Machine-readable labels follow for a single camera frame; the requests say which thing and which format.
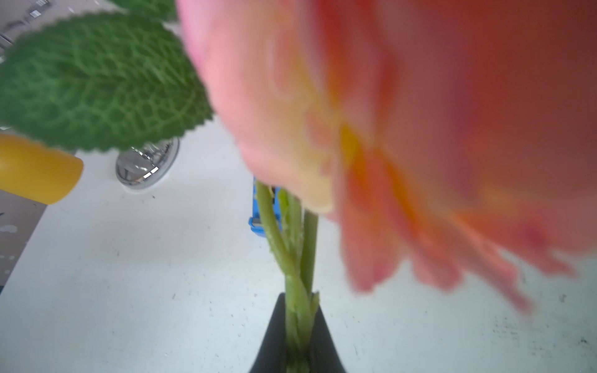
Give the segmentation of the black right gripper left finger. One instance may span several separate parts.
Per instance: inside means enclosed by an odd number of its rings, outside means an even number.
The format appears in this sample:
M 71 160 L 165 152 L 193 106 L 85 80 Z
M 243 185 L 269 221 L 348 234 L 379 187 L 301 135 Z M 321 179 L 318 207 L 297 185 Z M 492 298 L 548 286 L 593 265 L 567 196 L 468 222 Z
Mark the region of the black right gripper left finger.
M 281 293 L 249 373 L 286 373 L 285 337 L 285 294 Z

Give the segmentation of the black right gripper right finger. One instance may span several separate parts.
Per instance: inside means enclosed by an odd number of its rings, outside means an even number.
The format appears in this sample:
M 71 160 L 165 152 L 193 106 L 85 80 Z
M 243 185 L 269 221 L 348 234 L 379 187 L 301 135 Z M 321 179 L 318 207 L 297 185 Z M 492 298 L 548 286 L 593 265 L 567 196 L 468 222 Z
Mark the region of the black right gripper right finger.
M 309 369 L 315 373 L 346 373 L 321 308 L 317 310 L 312 329 Z

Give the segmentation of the pink artificial flower bouquet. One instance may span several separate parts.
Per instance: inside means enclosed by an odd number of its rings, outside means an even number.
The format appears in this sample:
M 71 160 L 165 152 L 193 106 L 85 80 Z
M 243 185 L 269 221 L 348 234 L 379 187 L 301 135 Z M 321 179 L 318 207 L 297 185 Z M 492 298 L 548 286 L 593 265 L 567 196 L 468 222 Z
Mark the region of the pink artificial flower bouquet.
M 105 152 L 219 117 L 285 278 L 286 372 L 311 372 L 320 216 L 351 288 L 474 274 L 519 312 L 596 250 L 594 1 L 119 1 L 25 34 L 1 123 Z

